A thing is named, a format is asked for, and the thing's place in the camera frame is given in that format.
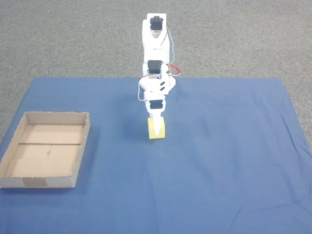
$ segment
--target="red wire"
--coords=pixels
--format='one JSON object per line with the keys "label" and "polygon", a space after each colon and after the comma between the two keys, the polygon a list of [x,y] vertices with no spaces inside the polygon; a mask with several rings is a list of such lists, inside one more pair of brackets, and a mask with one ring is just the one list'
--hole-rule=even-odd
{"label": "red wire", "polygon": [[176,66],[172,63],[169,63],[168,65],[174,67],[178,71],[178,73],[181,73],[181,70],[180,70],[180,68],[178,68],[178,66]]}

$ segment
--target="yellow cube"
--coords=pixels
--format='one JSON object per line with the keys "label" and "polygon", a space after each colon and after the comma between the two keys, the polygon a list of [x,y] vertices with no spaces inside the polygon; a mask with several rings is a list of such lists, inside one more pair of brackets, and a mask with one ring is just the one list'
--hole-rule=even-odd
{"label": "yellow cube", "polygon": [[154,133],[154,124],[153,124],[153,118],[148,118],[148,134],[150,139],[160,139],[165,138],[165,120],[164,117],[161,117],[161,123],[160,123],[160,133],[158,135],[155,135]]}

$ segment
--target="cardboard box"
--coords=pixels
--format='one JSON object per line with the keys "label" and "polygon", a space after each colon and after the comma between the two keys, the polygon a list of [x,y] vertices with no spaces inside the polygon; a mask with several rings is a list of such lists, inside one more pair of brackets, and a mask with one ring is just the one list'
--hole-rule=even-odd
{"label": "cardboard box", "polygon": [[0,162],[0,188],[73,188],[89,113],[26,112]]}

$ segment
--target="gray carpet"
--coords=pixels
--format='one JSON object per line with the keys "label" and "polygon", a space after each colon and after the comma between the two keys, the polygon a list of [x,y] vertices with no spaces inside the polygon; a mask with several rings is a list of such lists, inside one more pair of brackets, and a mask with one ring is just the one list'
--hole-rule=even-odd
{"label": "gray carpet", "polygon": [[182,77],[282,78],[312,146],[311,0],[0,0],[0,140],[34,77],[139,77],[147,13]]}

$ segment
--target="open cardboard box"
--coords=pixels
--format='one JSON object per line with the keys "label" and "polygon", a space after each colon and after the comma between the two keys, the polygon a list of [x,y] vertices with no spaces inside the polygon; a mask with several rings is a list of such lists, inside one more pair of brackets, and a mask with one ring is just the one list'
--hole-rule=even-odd
{"label": "open cardboard box", "polygon": [[0,188],[72,188],[89,113],[26,112],[0,162]]}

